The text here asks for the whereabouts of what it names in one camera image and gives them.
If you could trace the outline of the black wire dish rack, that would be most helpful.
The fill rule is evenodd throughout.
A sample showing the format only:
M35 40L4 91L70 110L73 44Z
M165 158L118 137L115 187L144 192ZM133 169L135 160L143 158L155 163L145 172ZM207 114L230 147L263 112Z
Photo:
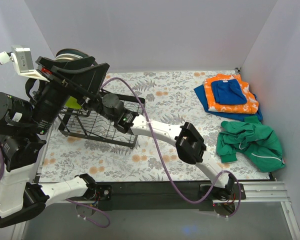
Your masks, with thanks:
M59 116L58 130L66 137L76 137L133 149L137 136L121 133L114 124L94 110L64 107Z

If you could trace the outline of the lime green plate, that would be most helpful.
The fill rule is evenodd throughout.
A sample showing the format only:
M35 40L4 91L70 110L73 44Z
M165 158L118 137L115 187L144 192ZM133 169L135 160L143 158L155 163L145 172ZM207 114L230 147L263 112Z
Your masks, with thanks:
M65 106L67 108L76 109L76 110L80 110L82 108L81 105L77 103L77 99L72 96L69 97L69 99L65 103Z

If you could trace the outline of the large dark teal plate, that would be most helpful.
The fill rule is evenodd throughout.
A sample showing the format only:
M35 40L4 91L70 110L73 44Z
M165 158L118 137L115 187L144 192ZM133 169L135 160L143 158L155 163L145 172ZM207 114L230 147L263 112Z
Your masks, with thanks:
M88 57L89 55L86 54L85 52L82 52L80 50L77 50L77 49L73 49L73 48L64 48L64 49L61 49L59 50L57 53L56 53L56 56L60 56L62 54L72 54L72 55L77 55L77 56L80 56L82 58L85 58L85 57Z

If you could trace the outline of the white bowl plate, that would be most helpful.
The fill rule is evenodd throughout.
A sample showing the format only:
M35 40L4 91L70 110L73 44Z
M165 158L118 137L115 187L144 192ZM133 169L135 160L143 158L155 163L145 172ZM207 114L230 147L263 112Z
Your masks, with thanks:
M71 53L63 53L55 57L56 61L73 61L81 59L82 56L79 56L77 54L71 54Z

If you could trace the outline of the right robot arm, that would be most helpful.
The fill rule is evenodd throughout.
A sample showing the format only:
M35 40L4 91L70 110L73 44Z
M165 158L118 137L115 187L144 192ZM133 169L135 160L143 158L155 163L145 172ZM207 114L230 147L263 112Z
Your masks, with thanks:
M235 177L227 173L211 158L203 137L193 124L167 124L127 109L117 94L106 93L82 103L85 110L95 111L109 121L123 134L151 137L155 142L163 141L176 148L178 158L186 164L197 167L211 181L205 198L227 200L235 192Z

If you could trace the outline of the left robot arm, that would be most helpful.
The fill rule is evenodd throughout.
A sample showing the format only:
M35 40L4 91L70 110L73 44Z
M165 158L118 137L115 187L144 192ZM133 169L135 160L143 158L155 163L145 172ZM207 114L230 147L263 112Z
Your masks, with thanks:
M109 65L92 56L71 60L37 59L38 77L25 83L28 100L0 92L0 228L31 220L54 203L73 197L95 199L98 186L89 174L54 183L32 184L30 177L42 139L70 97L97 109Z

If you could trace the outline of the dark blue cloth underneath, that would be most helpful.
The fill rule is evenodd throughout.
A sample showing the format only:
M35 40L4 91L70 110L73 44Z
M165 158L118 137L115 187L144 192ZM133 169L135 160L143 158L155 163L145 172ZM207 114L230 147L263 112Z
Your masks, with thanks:
M203 85L200 85L196 88L194 88L194 92L198 98L198 100L200 101L201 105L203 106L203 109L206 113L218 116L218 117L222 117L222 118L227 118L227 119L232 119L232 120L236 120L236 121L241 121L243 122L245 120L245 118L247 117L253 117L256 116L257 119L262 122L263 121L263 115L261 112L261 108L259 107L256 114L244 114L244 113L227 113L227 112L212 112L209 111L209 106L208 106L208 101L206 98L206 93L205 93L205 88Z

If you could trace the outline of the blue folded cloth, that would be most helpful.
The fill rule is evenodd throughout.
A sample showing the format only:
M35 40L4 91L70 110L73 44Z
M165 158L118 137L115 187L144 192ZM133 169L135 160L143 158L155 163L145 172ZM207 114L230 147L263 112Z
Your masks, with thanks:
M247 98L237 79L218 80L211 83L216 103L221 105L244 105Z

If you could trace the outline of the orange floral cloth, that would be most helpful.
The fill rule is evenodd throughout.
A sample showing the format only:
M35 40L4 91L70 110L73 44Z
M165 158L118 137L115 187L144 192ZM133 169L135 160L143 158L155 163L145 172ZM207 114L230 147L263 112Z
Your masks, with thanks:
M217 74L203 83L208 110L218 113L256 114L259 102L241 76Z

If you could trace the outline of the green jacket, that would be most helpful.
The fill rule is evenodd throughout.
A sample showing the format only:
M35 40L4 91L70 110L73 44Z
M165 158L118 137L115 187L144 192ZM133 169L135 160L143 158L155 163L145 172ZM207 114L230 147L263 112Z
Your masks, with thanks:
M223 121L218 134L216 153L223 164L237 161L237 153L245 155L261 172L283 169L283 149L275 131L256 116L244 121Z

